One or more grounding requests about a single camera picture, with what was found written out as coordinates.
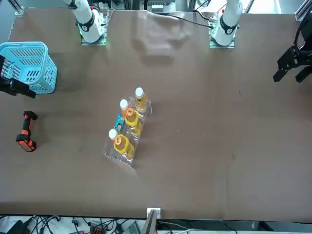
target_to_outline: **clear plastic tray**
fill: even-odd
[[[135,99],[133,97],[126,97],[124,99],[128,100],[129,106],[131,106],[132,108],[137,110],[135,108]],[[141,123],[143,125],[142,126],[142,130],[141,130],[141,134],[142,134],[142,131],[144,129],[144,123],[145,123],[145,120],[146,120],[147,116],[152,114],[151,101],[147,100],[146,101],[146,105],[147,105],[146,106],[146,112],[145,113],[139,112],[140,121],[141,121]],[[103,148],[103,154],[105,156],[108,156],[109,158],[111,158],[114,161],[122,162],[122,163],[125,163],[126,165],[132,167],[132,162],[133,162],[133,159],[134,159],[134,157],[136,155],[136,150],[137,150],[137,146],[138,146],[138,143],[139,143],[139,140],[140,140],[140,136],[135,136],[135,135],[131,134],[129,126],[126,125],[126,123],[124,123],[124,124],[125,124],[125,127],[123,128],[121,133],[125,137],[127,137],[129,139],[131,144],[133,144],[134,149],[135,149],[135,151],[133,153],[133,156],[131,158],[126,158],[122,154],[118,153],[114,149],[114,146],[112,144],[112,140],[108,137],[108,133],[107,133],[107,138],[106,138],[105,145],[104,145],[104,148]]]

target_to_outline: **plastic basket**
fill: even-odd
[[[54,92],[57,67],[48,55],[48,47],[39,41],[6,42],[0,45],[5,57],[1,75],[28,84],[36,94]]]

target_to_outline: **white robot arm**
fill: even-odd
[[[220,17],[213,38],[222,46],[231,44],[238,20],[243,12],[243,4],[240,0],[227,0],[223,15]]]
[[[103,15],[91,10],[88,0],[63,0],[73,10],[82,37],[88,43],[96,42],[104,34]]]

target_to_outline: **orange juice bottle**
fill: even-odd
[[[134,110],[133,108],[129,107],[127,110],[127,116],[125,118],[126,124],[130,127],[130,132],[135,135],[139,136],[142,130],[142,123],[139,118],[138,111]]]
[[[129,142],[129,139],[123,134],[118,134],[115,129],[111,129],[108,134],[109,138],[114,141],[114,149],[122,154],[125,158],[131,159],[135,148]]]
[[[129,107],[129,103],[126,99],[123,99],[120,101],[120,113],[123,116],[123,118],[126,118],[127,116],[128,107]]]
[[[146,96],[141,87],[136,88],[136,100],[135,100],[136,109],[142,113],[146,112]]]

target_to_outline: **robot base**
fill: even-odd
[[[103,15],[102,13],[99,13],[99,23],[100,25],[104,25],[103,26],[103,35],[101,35],[99,37],[99,39],[95,42],[89,43],[87,42],[82,34],[81,34],[81,29],[79,28],[80,31],[80,36],[81,36],[81,45],[105,45],[106,44],[106,39],[107,39],[107,26],[108,26],[108,15]]]

